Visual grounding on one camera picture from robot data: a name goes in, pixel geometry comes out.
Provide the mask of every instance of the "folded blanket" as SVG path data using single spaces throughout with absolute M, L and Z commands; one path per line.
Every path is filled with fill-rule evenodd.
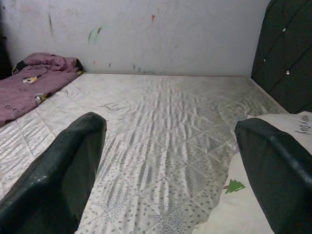
M 34 109 L 82 73 L 76 58 L 34 53 L 0 80 L 0 127 Z

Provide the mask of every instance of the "mattress pattern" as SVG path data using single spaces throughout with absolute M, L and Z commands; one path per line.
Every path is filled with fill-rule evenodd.
M 236 122 L 282 113 L 247 78 L 84 74 L 0 128 L 0 199 L 89 111 L 107 136 L 78 234 L 192 233 L 218 203 Z

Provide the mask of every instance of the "wrinkled fabric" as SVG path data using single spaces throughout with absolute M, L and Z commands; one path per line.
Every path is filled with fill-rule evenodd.
M 78 77 L 76 58 L 34 53 L 26 65 L 0 80 L 0 127 L 26 114 L 66 84 Z

